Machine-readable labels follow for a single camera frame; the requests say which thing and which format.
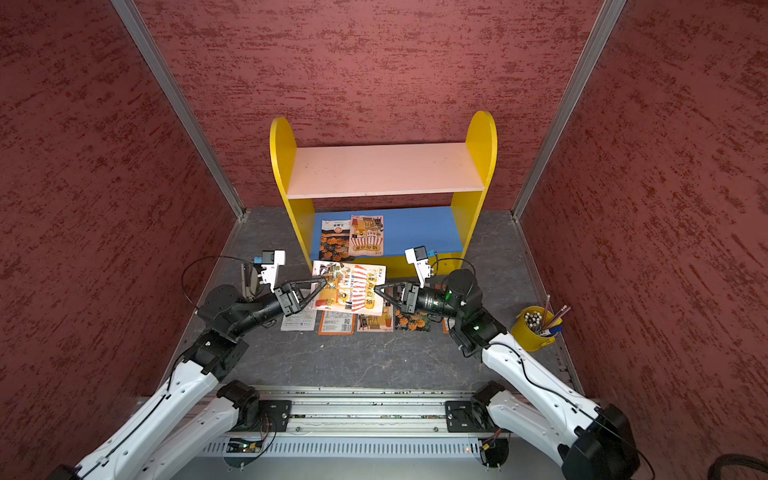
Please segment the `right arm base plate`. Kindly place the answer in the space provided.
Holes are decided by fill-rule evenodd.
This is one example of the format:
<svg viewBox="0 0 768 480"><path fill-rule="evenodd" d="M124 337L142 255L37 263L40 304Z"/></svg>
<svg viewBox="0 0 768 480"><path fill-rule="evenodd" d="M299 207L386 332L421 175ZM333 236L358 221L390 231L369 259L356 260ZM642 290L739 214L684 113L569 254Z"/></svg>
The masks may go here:
<svg viewBox="0 0 768 480"><path fill-rule="evenodd" d="M444 407L450 433L492 434L498 429L486 407L475 400L446 401Z"/></svg>

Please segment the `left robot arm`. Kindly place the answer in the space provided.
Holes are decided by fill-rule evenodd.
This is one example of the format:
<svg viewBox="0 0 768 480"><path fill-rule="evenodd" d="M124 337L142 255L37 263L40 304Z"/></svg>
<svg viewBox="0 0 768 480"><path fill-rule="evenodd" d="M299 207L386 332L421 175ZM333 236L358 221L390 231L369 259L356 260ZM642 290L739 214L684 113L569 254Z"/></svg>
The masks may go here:
<svg viewBox="0 0 768 480"><path fill-rule="evenodd" d="M286 282L253 300L236 287L212 289L198 315L207 325L168 379L111 437L52 479L170 479L217 437L266 421L259 394L223 381L248 348L246 333L306 309L326 286L322 277Z"/></svg>

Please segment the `sunflower shop seed bag top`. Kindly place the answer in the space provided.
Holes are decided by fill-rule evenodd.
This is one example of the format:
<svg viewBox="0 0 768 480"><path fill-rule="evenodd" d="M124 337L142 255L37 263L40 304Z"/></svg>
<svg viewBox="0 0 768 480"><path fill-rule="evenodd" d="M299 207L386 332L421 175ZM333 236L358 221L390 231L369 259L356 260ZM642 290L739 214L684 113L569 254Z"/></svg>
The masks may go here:
<svg viewBox="0 0 768 480"><path fill-rule="evenodd" d="M356 320L358 332L389 333L394 330L393 314L390 312L383 312L378 316L359 314Z"/></svg>

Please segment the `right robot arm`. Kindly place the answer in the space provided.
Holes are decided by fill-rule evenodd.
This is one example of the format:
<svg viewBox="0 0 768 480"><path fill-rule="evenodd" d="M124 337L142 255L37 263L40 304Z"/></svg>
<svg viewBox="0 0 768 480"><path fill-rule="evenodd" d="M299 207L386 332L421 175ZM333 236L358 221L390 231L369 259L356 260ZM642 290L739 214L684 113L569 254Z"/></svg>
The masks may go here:
<svg viewBox="0 0 768 480"><path fill-rule="evenodd" d="M628 418L600 407L533 358L482 304L475 274L451 272L441 288L388 283L375 293L402 313L451 319L449 334L466 357L477 356L510 389L487 385L480 410L502 430L524 439L556 463L567 479L630 479L641 454Z"/></svg>

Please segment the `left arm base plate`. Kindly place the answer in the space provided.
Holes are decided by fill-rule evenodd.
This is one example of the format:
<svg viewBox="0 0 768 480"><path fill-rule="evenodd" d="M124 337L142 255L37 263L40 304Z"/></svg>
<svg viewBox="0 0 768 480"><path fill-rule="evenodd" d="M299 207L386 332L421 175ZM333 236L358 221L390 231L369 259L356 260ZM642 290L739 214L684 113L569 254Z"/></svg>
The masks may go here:
<svg viewBox="0 0 768 480"><path fill-rule="evenodd" d="M228 418L229 432L285 432L292 410L290 400L252 400L237 405L221 397L209 404L215 417Z"/></svg>

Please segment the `white seed bag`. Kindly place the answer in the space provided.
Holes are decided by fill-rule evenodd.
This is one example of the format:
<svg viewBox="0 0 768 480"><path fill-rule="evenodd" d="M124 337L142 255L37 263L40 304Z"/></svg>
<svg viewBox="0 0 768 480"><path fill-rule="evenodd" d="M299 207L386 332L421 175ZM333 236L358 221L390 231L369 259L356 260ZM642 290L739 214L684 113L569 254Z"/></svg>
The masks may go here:
<svg viewBox="0 0 768 480"><path fill-rule="evenodd" d="M291 316L284 316L280 325L282 332L312 332L315 330L317 311L305 309Z"/></svg>

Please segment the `marigold seed bag top shelf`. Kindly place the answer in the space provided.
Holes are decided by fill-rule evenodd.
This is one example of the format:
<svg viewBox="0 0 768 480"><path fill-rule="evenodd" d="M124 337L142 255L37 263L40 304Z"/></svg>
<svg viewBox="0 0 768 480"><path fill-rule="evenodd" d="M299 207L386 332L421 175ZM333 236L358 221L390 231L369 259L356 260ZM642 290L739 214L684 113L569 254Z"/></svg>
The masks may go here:
<svg viewBox="0 0 768 480"><path fill-rule="evenodd" d="M394 329L409 332L428 332L431 328L429 315L423 311L406 313L394 308Z"/></svg>

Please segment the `orange bordered seed bag top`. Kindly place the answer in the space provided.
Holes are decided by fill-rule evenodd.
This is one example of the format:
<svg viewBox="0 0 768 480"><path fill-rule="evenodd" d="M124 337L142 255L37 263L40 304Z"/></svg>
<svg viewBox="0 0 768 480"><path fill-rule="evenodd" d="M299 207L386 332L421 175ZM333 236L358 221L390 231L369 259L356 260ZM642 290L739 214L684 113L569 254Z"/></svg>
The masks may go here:
<svg viewBox="0 0 768 480"><path fill-rule="evenodd" d="M352 313L323 311L318 329L319 335L352 335L356 318Z"/></svg>

